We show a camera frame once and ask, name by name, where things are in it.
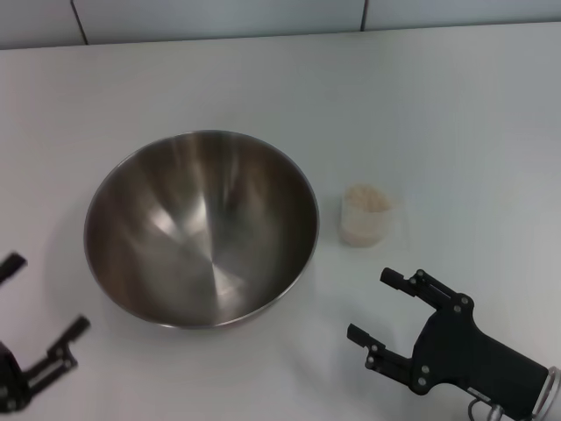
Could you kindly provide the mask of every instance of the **cable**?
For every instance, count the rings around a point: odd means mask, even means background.
[[[470,418],[470,421],[475,421],[475,418],[473,417],[473,405],[475,405],[477,402],[481,402],[481,399],[473,399],[470,404],[467,407],[467,416]]]

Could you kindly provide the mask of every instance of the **metal mixing bowl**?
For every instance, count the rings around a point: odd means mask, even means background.
[[[316,246],[302,171],[261,140],[202,131],[156,141],[103,181],[84,232],[89,267],[130,313],[226,325],[284,295]]]

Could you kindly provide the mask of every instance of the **white tabletop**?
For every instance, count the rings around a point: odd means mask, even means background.
[[[472,296],[487,334],[560,364],[561,24],[0,52],[0,255],[30,266],[0,292],[23,367],[79,313],[79,368],[13,419],[466,419],[364,369],[355,323],[409,356],[431,309],[378,282],[426,269]],[[243,132],[301,166],[321,208],[313,262],[230,329],[137,320],[82,250],[96,187],[128,153],[198,129]],[[400,204],[371,249],[337,240],[337,197],[371,182]]]

